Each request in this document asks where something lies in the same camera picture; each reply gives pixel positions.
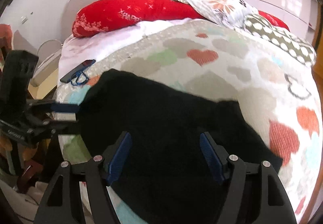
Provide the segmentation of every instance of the metal screw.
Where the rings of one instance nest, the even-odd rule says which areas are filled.
[[[65,168],[65,167],[67,167],[68,166],[68,161],[63,161],[62,163],[61,163],[61,167],[62,168]]]
[[[270,167],[270,162],[265,160],[265,161],[263,161],[263,165],[265,167]]]
[[[101,161],[102,160],[102,156],[101,155],[96,155],[94,158],[93,158],[94,161]]]
[[[238,156],[236,155],[230,155],[229,159],[231,159],[232,161],[237,161],[238,160]]]

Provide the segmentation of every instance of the blue lanyard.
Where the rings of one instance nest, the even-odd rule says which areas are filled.
[[[82,82],[79,82],[79,79],[80,79],[82,74],[84,75],[85,80],[82,81]],[[77,71],[75,73],[75,77],[73,79],[71,79],[71,85],[74,85],[74,86],[84,85],[84,84],[86,84],[88,82],[88,76],[83,71]]]

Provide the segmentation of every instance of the smartphone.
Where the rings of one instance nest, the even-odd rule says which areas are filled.
[[[89,66],[93,65],[95,63],[95,59],[88,59],[83,61],[81,64],[79,64],[76,68],[72,69],[69,73],[67,73],[65,76],[63,76],[59,81],[62,83],[69,83],[73,78],[76,77],[76,73],[78,71],[84,71]]]

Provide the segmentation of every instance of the heart pattern blanket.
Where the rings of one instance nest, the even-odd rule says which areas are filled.
[[[86,85],[60,86],[56,100],[81,103],[88,89],[111,68],[213,101],[237,100],[246,122],[283,158],[278,175],[300,221],[318,177],[322,152],[321,106],[310,68],[243,30],[195,20],[112,53],[86,70],[90,77]],[[57,114],[57,119],[69,117]],[[64,159],[71,163],[90,159],[81,136],[60,136],[60,144]],[[86,186],[81,189],[89,208]],[[108,190],[121,223],[144,223]]]

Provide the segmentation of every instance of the red pillow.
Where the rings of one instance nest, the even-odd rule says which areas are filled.
[[[281,21],[279,18],[277,18],[271,14],[268,14],[266,12],[263,12],[263,11],[258,10],[258,12],[259,12],[259,15],[261,15],[262,17],[267,19],[272,25],[286,28],[289,31],[288,26],[283,21]]]
[[[173,0],[99,0],[81,9],[72,26],[76,38],[134,25],[139,21],[202,18],[190,5]]]

